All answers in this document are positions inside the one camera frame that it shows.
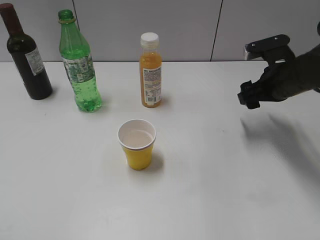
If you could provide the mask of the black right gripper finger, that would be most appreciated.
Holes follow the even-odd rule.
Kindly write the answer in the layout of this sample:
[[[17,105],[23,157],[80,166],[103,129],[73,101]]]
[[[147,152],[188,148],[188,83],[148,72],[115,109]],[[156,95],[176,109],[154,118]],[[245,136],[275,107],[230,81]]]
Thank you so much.
[[[253,110],[260,107],[260,102],[266,101],[266,85],[257,81],[252,83],[251,80],[240,85],[240,93],[237,94],[241,105]]]
[[[277,61],[290,62],[296,58],[289,47],[290,38],[285,34],[279,34],[265,39],[248,43],[244,46],[244,60],[250,61],[262,58],[273,66]]]

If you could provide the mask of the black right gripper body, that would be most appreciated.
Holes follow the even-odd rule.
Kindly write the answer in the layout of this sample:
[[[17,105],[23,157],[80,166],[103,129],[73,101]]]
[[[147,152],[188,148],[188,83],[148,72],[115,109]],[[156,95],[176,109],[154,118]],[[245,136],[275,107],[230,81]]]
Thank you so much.
[[[266,67],[260,84],[263,102],[281,102],[295,95],[320,91],[320,46],[292,61]]]

